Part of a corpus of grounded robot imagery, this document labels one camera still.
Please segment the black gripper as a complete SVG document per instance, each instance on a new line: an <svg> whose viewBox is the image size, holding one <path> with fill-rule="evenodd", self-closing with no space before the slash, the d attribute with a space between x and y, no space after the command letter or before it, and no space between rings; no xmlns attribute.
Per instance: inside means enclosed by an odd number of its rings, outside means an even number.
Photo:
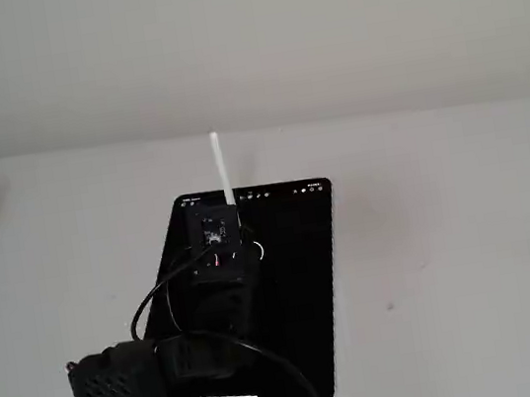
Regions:
<svg viewBox="0 0 530 397"><path fill-rule="evenodd" d="M252 289L253 274L243 250L207 253L195 262L191 275L191 291L203 294L208 291L243 288Z"/></svg>

